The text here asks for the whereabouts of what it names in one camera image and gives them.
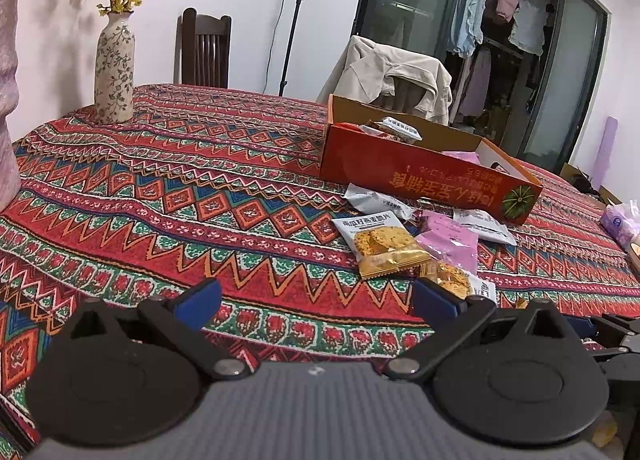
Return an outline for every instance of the white vase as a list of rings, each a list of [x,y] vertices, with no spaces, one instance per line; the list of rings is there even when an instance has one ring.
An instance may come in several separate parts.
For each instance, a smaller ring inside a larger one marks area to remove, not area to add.
[[[95,58],[95,116],[98,124],[126,122],[133,117],[133,59],[136,37],[129,27],[131,12],[109,14]]]
[[[15,82],[17,23],[18,0],[0,0],[0,213],[20,189],[18,162],[6,128],[6,116],[18,105],[18,84]]]

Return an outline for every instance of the cable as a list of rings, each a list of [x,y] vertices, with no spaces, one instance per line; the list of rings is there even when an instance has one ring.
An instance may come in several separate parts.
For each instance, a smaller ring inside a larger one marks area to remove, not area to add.
[[[264,74],[264,88],[262,88],[262,93],[267,90],[267,83],[269,82],[269,66],[271,66],[271,54],[273,53],[273,45],[276,40],[276,32],[278,31],[278,24],[280,23],[280,18],[282,17],[282,11],[284,10],[284,0],[280,3],[280,13],[278,14],[278,19],[276,20],[276,26],[273,29],[273,38],[271,39],[271,47],[269,48],[269,60],[267,61],[267,71]]]

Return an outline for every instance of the patterned tablecloth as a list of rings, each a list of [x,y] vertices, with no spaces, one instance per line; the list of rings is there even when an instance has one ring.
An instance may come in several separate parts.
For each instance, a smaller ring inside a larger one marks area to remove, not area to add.
[[[0,216],[0,400],[34,435],[24,387],[78,303],[135,305],[216,277],[211,341],[260,360],[376,360],[428,327],[405,277],[361,281],[332,218],[356,215],[318,179],[326,109],[242,91],[158,84],[131,122],[90,108],[15,143],[22,189]],[[545,185],[517,247],[482,242],[499,302],[549,296],[561,311],[640,314],[638,280],[571,186]],[[450,209],[435,205],[441,212]],[[0,436],[0,456],[2,455]]]

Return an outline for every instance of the green pumpkin graphic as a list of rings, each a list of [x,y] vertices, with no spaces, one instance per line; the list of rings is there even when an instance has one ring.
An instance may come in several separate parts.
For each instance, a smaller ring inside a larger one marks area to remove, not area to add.
[[[511,189],[502,199],[502,212],[508,220],[516,220],[532,208],[536,195],[528,185]]]

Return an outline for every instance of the gray ribbed surface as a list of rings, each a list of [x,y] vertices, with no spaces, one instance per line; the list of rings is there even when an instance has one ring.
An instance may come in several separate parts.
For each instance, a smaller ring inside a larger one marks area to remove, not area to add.
[[[181,426],[151,442],[98,451],[45,441],[29,458],[605,460],[586,443],[522,452],[478,442],[446,424],[417,386],[366,363],[266,363],[253,377],[215,384]]]

